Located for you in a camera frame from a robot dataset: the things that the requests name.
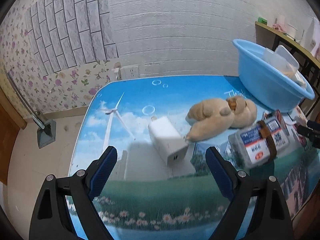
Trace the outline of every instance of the blue gripper pad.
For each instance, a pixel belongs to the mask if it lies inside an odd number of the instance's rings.
[[[220,153],[217,151],[217,149],[214,148],[216,153],[212,151],[212,148],[210,147],[205,152],[205,161],[207,162],[207,165],[211,171],[212,176],[214,177],[219,190],[222,194],[222,196],[226,197],[229,201],[232,201],[234,197],[234,184],[230,176],[227,174],[227,171],[222,166],[221,162],[226,162],[220,155]]]
[[[117,159],[118,154],[116,148],[114,148],[113,146],[108,146],[108,148],[104,151],[101,157],[94,164],[93,168],[96,171],[91,176],[88,193],[88,197],[91,201],[101,194],[103,187],[110,176],[111,171],[116,165]]]

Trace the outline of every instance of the white power adapter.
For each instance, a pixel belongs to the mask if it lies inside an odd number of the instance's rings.
[[[153,146],[167,166],[172,166],[186,156],[188,143],[166,116],[151,121],[148,129]]]

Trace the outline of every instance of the blue tablecloth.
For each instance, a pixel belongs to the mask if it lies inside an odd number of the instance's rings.
[[[79,132],[69,175],[86,169],[108,145],[117,149],[117,164],[101,195],[93,201],[115,240],[210,237],[229,201],[222,197],[208,170],[204,152],[209,146],[216,146],[238,170],[244,169],[228,143],[228,135],[236,130],[190,143],[184,160],[169,168],[151,144],[148,124],[152,117],[167,116],[184,136],[190,129],[185,117],[193,104],[234,95],[252,99],[258,108],[257,120],[262,118],[266,107],[252,97],[237,77],[135,79],[110,83],[96,94]],[[105,110],[114,108],[117,112]],[[304,117],[298,107],[285,118],[292,120],[297,115]],[[309,145],[302,146],[294,127],[288,128],[290,146],[285,156],[246,171],[255,177],[275,175],[293,217],[319,180],[320,162],[318,151]],[[238,238],[246,232],[254,203],[252,198]],[[86,238],[71,197],[68,207],[78,235]]]

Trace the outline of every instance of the blue plastic basin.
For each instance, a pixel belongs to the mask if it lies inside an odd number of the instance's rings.
[[[239,51],[239,78],[245,88],[267,107],[286,113],[304,98],[314,99],[315,93],[308,81],[304,89],[262,60],[265,47],[245,40],[233,40]]]

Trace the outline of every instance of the label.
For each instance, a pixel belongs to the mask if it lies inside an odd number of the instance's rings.
[[[266,121],[266,125],[269,128],[273,141],[275,142],[277,151],[289,143],[288,138],[284,134],[277,120],[272,119],[269,122]],[[266,139],[262,139],[259,131],[260,126],[256,125],[251,130],[240,134],[252,164],[261,162],[264,159],[269,159],[270,156],[267,141]]]

